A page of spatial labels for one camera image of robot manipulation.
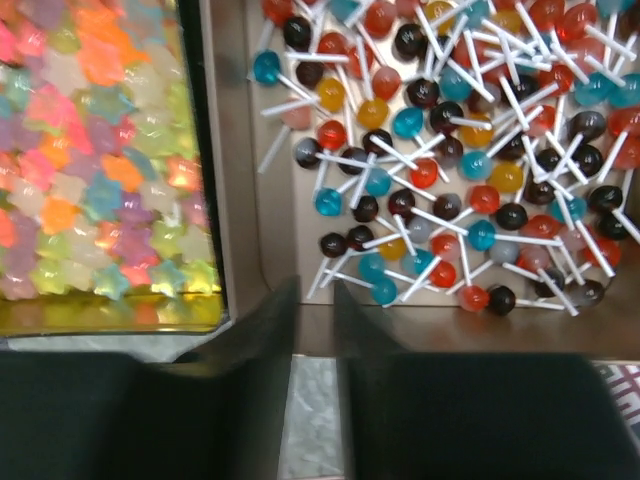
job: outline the orange star candy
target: orange star candy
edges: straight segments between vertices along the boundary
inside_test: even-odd
[[[73,227],[73,222],[78,209],[72,203],[57,197],[47,197],[40,212],[42,230],[47,235],[68,230]]]
[[[181,157],[171,157],[168,161],[169,180],[172,187],[195,192],[200,188],[200,165]]]
[[[135,165],[125,157],[103,155],[102,166],[107,174],[107,178],[120,182],[122,188],[127,192],[135,192],[144,181],[144,177]]]
[[[70,146],[71,142],[68,138],[55,137],[48,133],[42,140],[40,152],[47,157],[56,170],[60,170],[71,161],[69,158]]]

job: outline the candy bin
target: candy bin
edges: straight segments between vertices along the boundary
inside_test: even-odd
[[[256,50],[214,3],[232,316],[298,275],[309,348],[342,282],[411,348],[640,357],[637,4],[281,2]]]
[[[0,335],[215,329],[204,79],[174,2],[21,0],[1,20]]]

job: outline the lollipop stick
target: lollipop stick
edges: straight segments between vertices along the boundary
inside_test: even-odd
[[[538,269],[538,275],[542,278],[542,281],[549,287],[549,290],[553,292],[553,294],[560,299],[563,305],[567,308],[572,317],[578,315],[578,310],[573,304],[569,301],[567,296],[564,294],[562,290],[558,288],[558,286],[554,283],[551,277],[545,272],[543,269]]]
[[[260,166],[258,166],[258,173],[262,174],[267,171],[273,160],[276,158],[276,155],[278,155],[278,152],[284,145],[284,142],[287,140],[289,133],[291,133],[291,128],[287,127],[286,125],[283,125],[282,128],[280,128],[280,132],[273,140],[273,143],[269,147],[269,150],[267,150],[267,153],[264,155],[264,157],[262,157]]]
[[[307,293],[307,300],[311,299],[313,295],[316,293],[318,289],[318,285],[320,285],[320,280],[322,279],[322,275],[324,274],[325,269],[329,265],[331,259],[329,257],[324,257],[320,262],[320,268],[318,268],[318,272],[316,276],[313,278],[313,283],[311,284],[311,288],[309,289],[309,293]]]

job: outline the metal tray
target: metal tray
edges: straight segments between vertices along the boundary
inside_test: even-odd
[[[264,21],[260,2],[201,0],[200,5],[226,294],[230,315],[237,318],[291,275],[301,277],[306,293],[321,260],[318,238],[328,231],[346,231],[355,222],[348,216],[326,220],[315,212],[310,200],[315,175],[292,162],[292,143],[285,145],[266,174],[256,175],[257,164],[281,127],[279,121],[265,122],[258,112],[287,98],[283,88],[265,90],[246,79]],[[279,42],[274,38],[271,48],[282,52]],[[336,185],[331,177],[328,183]],[[461,197],[465,190],[459,191]],[[640,206],[637,192],[633,188],[630,195],[632,217]],[[627,242],[625,249],[606,300],[576,318],[534,309],[516,309],[508,319],[478,316],[452,308],[455,299],[426,306],[433,303],[428,294],[384,312],[370,308],[379,310],[397,336],[415,349],[583,351],[599,358],[636,359],[640,319],[633,299],[640,247]],[[480,262],[470,259],[472,268]],[[488,277],[482,281],[490,283]],[[517,293],[524,288],[523,283]],[[354,289],[354,294],[369,303],[366,291]],[[330,322],[331,289],[311,302],[302,301],[301,351],[330,351],[330,342],[315,339],[314,332],[326,330]]]

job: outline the candy display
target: candy display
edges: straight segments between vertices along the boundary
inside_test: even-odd
[[[336,278],[384,307],[574,316],[602,300],[619,243],[640,243],[625,213],[640,165],[639,3],[263,7],[286,52],[262,44],[252,74],[306,101],[294,181],[315,185],[312,229],[331,232],[315,277],[303,275],[307,301],[330,301]]]
[[[158,0],[4,2],[4,298],[220,291],[175,15]]]

